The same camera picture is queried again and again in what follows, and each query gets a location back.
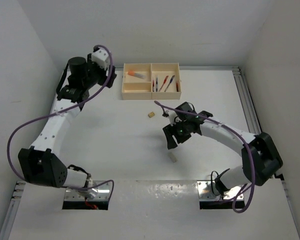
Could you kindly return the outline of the grey speckled eraser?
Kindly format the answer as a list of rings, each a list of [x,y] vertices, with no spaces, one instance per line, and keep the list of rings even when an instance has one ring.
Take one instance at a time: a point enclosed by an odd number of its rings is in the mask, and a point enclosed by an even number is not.
[[[169,152],[167,155],[172,163],[176,163],[178,161],[177,157],[172,152]]]

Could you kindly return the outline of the orange highlighter marker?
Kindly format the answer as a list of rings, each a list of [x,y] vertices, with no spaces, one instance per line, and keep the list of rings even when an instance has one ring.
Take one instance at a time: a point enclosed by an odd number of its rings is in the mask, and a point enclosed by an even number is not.
[[[127,74],[129,76],[139,78],[139,79],[145,79],[147,76],[143,73],[135,72],[135,71],[128,71]]]

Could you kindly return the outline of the small tan eraser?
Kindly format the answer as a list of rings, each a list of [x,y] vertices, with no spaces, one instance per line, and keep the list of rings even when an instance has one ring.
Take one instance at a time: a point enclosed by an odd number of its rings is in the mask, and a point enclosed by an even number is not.
[[[155,113],[152,111],[152,112],[150,112],[149,114],[148,114],[148,117],[149,118],[152,118],[152,117],[154,117],[155,116]]]

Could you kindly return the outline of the blue gel pen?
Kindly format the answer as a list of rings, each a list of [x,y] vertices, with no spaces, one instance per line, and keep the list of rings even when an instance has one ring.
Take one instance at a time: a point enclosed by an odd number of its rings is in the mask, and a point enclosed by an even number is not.
[[[168,85],[166,86],[164,92],[167,92],[167,90],[169,89],[170,85],[172,84],[174,78],[175,78],[175,75],[173,75],[173,76],[171,77],[171,79],[169,80],[169,83],[168,83]]]

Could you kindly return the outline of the red gel pen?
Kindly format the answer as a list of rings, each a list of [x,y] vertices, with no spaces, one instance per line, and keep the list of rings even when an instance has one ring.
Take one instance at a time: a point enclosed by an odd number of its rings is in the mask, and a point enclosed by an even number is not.
[[[158,92],[160,92],[161,90],[162,90],[162,88],[163,88],[163,86],[165,85],[165,83],[167,82],[167,80],[168,80],[168,75],[164,78],[164,80],[163,80],[163,82],[162,82],[162,84],[161,84],[161,86],[160,86],[160,88],[159,88],[159,90],[158,90]]]

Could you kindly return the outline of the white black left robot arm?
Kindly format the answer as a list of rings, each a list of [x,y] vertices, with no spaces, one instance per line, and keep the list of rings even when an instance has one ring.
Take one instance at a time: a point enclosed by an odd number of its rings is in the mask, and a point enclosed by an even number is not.
[[[56,97],[45,126],[29,148],[22,148],[18,160],[28,183],[54,188],[86,188],[91,175],[84,169],[60,160],[66,133],[83,110],[89,90],[96,84],[111,88],[115,69],[102,67],[89,55],[68,60],[56,89]]]

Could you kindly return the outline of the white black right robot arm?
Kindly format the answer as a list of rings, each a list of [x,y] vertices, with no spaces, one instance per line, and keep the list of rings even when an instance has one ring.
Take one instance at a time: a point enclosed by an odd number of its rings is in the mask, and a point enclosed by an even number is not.
[[[254,134],[238,130],[210,112],[196,112],[189,102],[162,110],[163,117],[169,119],[169,124],[162,129],[169,150],[198,134],[223,144],[241,157],[241,165],[226,169],[215,178],[213,190],[220,195],[236,186],[262,186],[283,166],[276,145],[266,132]]]

